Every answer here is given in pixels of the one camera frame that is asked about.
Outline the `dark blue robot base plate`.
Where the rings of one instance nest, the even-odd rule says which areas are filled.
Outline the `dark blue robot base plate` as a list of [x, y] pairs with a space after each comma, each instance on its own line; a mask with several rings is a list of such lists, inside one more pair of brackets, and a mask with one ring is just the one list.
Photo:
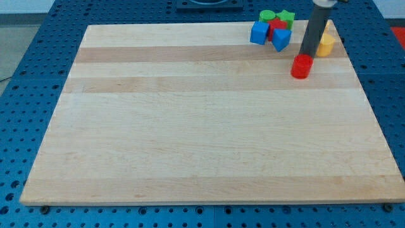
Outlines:
[[244, 0], [177, 0], [176, 10], [186, 11], [216, 11], [216, 10], [242, 10]]

